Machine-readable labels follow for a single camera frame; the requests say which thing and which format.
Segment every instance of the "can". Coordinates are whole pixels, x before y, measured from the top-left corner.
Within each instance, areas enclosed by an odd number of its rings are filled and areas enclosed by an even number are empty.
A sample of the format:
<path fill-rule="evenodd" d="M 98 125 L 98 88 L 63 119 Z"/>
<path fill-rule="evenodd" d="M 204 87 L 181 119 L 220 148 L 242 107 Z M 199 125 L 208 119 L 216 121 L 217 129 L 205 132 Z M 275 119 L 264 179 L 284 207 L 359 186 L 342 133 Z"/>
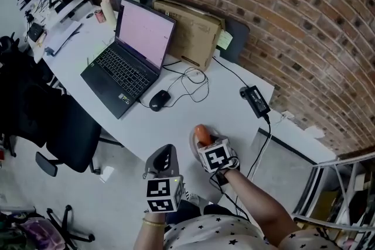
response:
<path fill-rule="evenodd" d="M 107 21 L 104 17 L 103 11 L 101 9 L 97 9 L 95 12 L 95 17 L 98 20 L 99 23 L 103 23 Z"/>

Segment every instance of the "black laptop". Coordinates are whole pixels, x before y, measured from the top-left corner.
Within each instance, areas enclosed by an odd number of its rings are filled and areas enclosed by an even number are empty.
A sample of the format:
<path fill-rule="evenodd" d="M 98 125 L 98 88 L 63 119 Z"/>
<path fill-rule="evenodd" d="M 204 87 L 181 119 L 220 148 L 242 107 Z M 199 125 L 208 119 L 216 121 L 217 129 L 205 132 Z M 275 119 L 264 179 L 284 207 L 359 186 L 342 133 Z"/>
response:
<path fill-rule="evenodd" d="M 130 0 L 122 0 L 115 41 L 81 74 L 119 119 L 158 79 L 176 21 Z"/>

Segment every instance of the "star-patterned shirt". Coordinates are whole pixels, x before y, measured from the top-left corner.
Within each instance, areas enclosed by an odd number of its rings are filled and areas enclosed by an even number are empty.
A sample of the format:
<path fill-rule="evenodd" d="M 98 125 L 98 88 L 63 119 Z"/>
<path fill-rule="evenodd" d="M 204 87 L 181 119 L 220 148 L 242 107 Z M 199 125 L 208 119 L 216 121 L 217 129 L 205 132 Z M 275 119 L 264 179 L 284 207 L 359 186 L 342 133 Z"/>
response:
<path fill-rule="evenodd" d="M 278 248 L 263 240 L 250 222 L 229 215 L 203 215 L 172 227 L 164 237 L 164 250 L 338 250 L 322 231 L 302 230 L 285 237 Z"/>

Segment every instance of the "black mouse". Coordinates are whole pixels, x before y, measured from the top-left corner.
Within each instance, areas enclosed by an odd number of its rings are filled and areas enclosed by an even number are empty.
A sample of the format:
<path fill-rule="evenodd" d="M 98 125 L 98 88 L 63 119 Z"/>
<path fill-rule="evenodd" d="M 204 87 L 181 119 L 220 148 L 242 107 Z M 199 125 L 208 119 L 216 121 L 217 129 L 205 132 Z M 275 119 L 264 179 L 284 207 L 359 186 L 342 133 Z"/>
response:
<path fill-rule="evenodd" d="M 150 100 L 150 109 L 155 112 L 160 111 L 170 98 L 171 95 L 167 91 L 161 90 Z"/>

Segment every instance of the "wrist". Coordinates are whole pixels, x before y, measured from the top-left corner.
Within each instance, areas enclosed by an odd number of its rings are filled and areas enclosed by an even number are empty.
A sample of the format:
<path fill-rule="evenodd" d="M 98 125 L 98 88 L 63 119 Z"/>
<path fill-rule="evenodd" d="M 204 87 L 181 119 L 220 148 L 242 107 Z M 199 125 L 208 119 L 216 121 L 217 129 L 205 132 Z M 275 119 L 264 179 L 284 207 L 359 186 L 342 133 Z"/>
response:
<path fill-rule="evenodd" d="M 222 170 L 221 173 L 224 175 L 226 179 L 228 179 L 228 176 L 230 176 L 232 173 L 238 171 L 237 169 L 225 169 Z"/>
<path fill-rule="evenodd" d="M 165 223 L 165 213 L 146 213 L 145 220 L 154 223 Z"/>

